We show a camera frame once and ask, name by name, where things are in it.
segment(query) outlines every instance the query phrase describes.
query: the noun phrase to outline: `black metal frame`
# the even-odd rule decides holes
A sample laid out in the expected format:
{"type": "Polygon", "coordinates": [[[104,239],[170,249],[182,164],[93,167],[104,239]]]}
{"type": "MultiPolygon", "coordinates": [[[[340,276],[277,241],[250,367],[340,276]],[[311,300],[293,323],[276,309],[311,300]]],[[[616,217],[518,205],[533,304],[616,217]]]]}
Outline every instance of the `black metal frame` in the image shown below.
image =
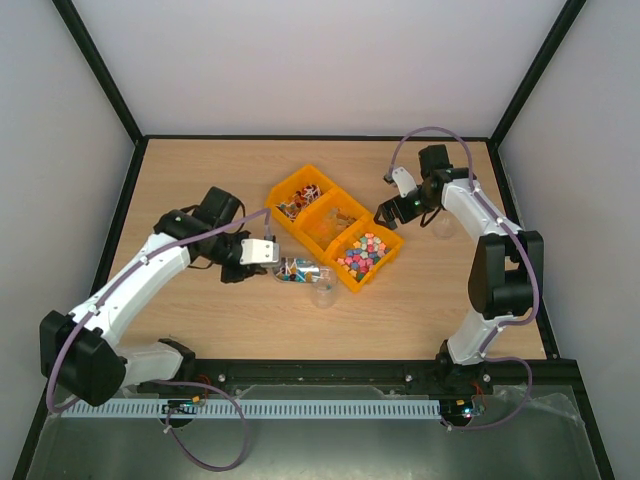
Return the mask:
{"type": "MultiPolygon", "coordinates": [[[[89,32],[71,0],[52,0],[60,16],[76,40],[96,79],[102,86],[107,98],[129,133],[135,145],[129,171],[116,207],[111,228],[100,259],[91,292],[97,291],[108,279],[116,249],[135,189],[144,154],[151,139],[208,139],[208,140],[333,140],[333,141],[398,141],[398,136],[342,136],[342,135],[143,135],[129,111],[120,91],[109,73],[89,32]]],[[[518,223],[518,212],[507,181],[498,148],[516,117],[535,88],[545,68],[569,31],[586,0],[567,0],[551,31],[529,67],[525,77],[509,103],[503,117],[491,138],[470,137],[468,141],[482,141],[486,144],[494,169],[498,188],[509,219],[518,223]]],[[[450,138],[430,137],[429,140],[451,141],[450,138]]],[[[596,463],[603,479],[614,478],[611,464],[606,454],[602,438],[587,397],[584,383],[573,360],[560,359],[558,347],[553,335],[549,317],[542,303],[537,318],[538,329],[547,360],[529,360],[537,385],[570,385],[576,396],[580,414],[585,421],[587,434],[591,442],[596,463]]],[[[361,384],[375,385],[380,388],[394,389],[398,393],[433,394],[433,371],[437,367],[434,361],[263,361],[263,360],[197,360],[198,371],[209,372],[212,378],[220,373],[226,377],[219,384],[228,391],[248,385],[259,384],[361,384]],[[413,380],[407,383],[406,375],[413,380]]],[[[483,368],[490,374],[493,384],[517,384],[524,379],[522,367],[518,364],[487,364],[483,368]]],[[[47,417],[44,393],[34,416],[22,454],[16,466],[14,479],[26,478],[29,471],[40,431],[47,417]]]]}

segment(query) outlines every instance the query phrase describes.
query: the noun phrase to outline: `wooden tabletop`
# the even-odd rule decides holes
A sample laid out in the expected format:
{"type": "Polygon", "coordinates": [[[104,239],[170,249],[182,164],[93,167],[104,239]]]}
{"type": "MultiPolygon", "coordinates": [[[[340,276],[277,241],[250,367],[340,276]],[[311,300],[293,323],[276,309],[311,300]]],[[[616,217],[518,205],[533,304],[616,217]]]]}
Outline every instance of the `wooden tabletop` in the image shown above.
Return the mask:
{"type": "MultiPolygon", "coordinates": [[[[428,144],[407,143],[398,164],[419,178],[417,152],[428,144]]],[[[211,186],[240,198],[250,213],[263,207],[272,186],[308,163],[373,213],[396,195],[382,181],[395,146],[386,141],[151,140],[111,273],[138,252],[161,215],[200,202],[211,186]]],[[[502,207],[485,144],[470,147],[483,189],[502,207]]],[[[466,164],[459,145],[447,143],[447,149],[455,166],[466,164]]],[[[272,223],[284,256],[312,258],[272,223]]],[[[246,228],[262,238],[262,219],[246,228]]],[[[271,276],[222,284],[218,266],[189,269],[138,315],[123,344],[171,337],[200,358],[433,359],[470,308],[467,279],[475,247],[459,224],[448,240],[436,238],[433,225],[420,228],[417,220],[396,232],[406,244],[395,262],[359,293],[340,285],[330,309],[312,305],[308,285],[282,284],[271,276]]],[[[545,358],[535,323],[507,328],[490,354],[545,358]]]]}

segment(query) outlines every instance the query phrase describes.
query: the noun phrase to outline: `white wall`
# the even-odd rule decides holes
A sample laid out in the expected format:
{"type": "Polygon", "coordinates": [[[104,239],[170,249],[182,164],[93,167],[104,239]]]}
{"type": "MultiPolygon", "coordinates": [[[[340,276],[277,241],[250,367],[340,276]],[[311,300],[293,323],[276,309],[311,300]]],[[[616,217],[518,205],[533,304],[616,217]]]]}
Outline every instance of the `white wall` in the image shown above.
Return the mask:
{"type": "Polygon", "coordinates": [[[637,1],[587,2],[502,148],[620,479],[640,470],[639,17],[637,1]]]}
{"type": "Polygon", "coordinates": [[[488,136],[564,0],[76,0],[145,133],[488,136]]]}
{"type": "Polygon", "coordinates": [[[0,6],[0,478],[44,387],[38,325],[87,296],[132,144],[48,1],[0,6]]]}

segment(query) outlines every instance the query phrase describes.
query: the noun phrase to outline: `orange divided container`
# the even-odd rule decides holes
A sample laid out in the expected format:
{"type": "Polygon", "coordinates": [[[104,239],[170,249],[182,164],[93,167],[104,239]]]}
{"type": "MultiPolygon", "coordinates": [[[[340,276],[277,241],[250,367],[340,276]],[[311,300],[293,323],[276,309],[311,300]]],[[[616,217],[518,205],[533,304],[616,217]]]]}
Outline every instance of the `orange divided container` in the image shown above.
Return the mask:
{"type": "Polygon", "coordinates": [[[265,206],[271,208],[273,218],[307,247],[315,258],[333,268],[352,292],[360,291],[385,264],[395,259],[404,245],[402,237],[377,225],[371,212],[313,165],[302,167],[273,187],[265,206]],[[295,220],[290,220],[278,206],[288,202],[297,191],[311,184],[320,188],[322,196],[302,210],[295,220]],[[349,222],[352,222],[350,226],[342,231],[332,228],[329,219],[335,218],[336,213],[342,218],[348,218],[349,222]],[[359,241],[365,233],[373,233],[379,237],[390,251],[365,274],[364,278],[357,281],[336,260],[344,257],[346,251],[352,249],[353,243],[359,241]]]}

